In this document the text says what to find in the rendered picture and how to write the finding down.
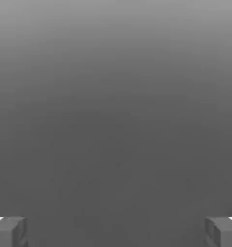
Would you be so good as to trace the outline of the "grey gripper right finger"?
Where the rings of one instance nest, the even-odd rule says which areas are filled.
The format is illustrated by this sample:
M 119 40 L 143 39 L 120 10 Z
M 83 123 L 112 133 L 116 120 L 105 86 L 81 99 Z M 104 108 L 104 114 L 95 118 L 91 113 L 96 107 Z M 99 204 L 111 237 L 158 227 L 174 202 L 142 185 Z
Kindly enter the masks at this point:
M 232 217 L 206 217 L 205 247 L 232 247 Z

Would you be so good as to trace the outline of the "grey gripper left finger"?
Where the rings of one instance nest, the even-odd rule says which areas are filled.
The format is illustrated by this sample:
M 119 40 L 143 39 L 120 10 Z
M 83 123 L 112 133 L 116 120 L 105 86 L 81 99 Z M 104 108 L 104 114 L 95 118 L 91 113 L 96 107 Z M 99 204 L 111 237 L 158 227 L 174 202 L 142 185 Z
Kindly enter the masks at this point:
M 29 247 L 26 217 L 0 216 L 0 247 Z

